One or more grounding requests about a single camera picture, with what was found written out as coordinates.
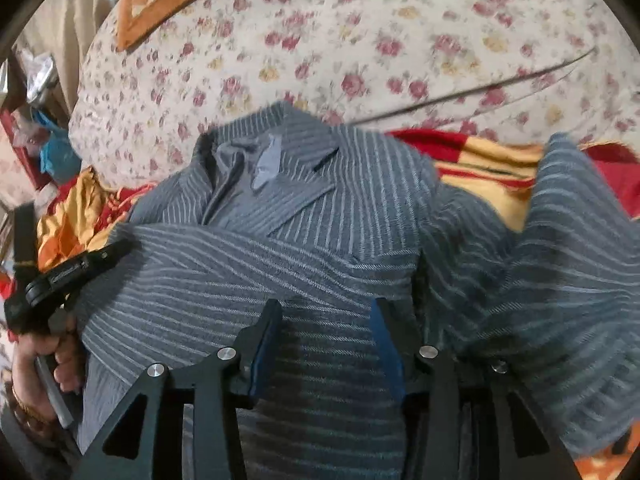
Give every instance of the silver bolt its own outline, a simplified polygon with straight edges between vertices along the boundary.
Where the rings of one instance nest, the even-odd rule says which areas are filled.
[[[420,355],[425,359],[433,359],[438,355],[438,349],[435,346],[425,345],[420,347]]]
[[[146,369],[146,374],[149,377],[159,377],[162,374],[164,374],[164,365],[161,365],[160,363],[151,365],[149,368]]]
[[[494,363],[493,365],[491,365],[491,368],[497,374],[505,374],[507,373],[507,371],[509,371],[509,366],[504,361],[498,361]]]
[[[218,350],[218,359],[229,361],[229,359],[233,359],[234,357],[236,357],[236,350],[231,348],[231,346],[225,346]]]

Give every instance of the bangle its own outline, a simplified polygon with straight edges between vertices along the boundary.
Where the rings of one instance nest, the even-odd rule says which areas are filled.
[[[26,415],[30,416],[31,418],[34,418],[35,420],[37,420],[42,424],[51,423],[50,420],[47,420],[46,418],[44,418],[40,413],[37,412],[37,410],[34,410],[30,406],[27,406],[24,402],[20,400],[20,397],[18,397],[18,395],[16,395],[15,393],[15,386],[13,384],[11,386],[11,392],[12,394],[14,394],[15,402],[18,404],[18,406],[20,406],[20,409],[23,410]]]

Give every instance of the bed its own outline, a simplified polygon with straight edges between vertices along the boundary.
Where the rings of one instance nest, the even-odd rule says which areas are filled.
[[[161,180],[199,133],[284,99],[328,122],[638,147],[638,51],[602,0],[195,0],[87,54],[70,138],[106,184]]]

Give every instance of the beige curtain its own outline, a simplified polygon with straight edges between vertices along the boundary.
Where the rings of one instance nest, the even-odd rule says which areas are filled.
[[[37,56],[50,52],[60,77],[54,98],[67,117],[78,100],[82,62],[96,32],[118,0],[45,0],[16,41]]]

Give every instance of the gray pinstripe jacket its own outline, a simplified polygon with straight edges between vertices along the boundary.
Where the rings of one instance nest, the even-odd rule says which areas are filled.
[[[79,298],[81,449],[146,365],[199,361],[269,297],[286,325],[266,398],[239,418],[251,478],[398,476],[375,296],[439,345],[504,357],[574,452],[636,415],[638,231],[564,137],[516,235],[411,148],[276,104],[202,136],[114,236],[140,248]],[[187,468],[190,434],[187,414]]]

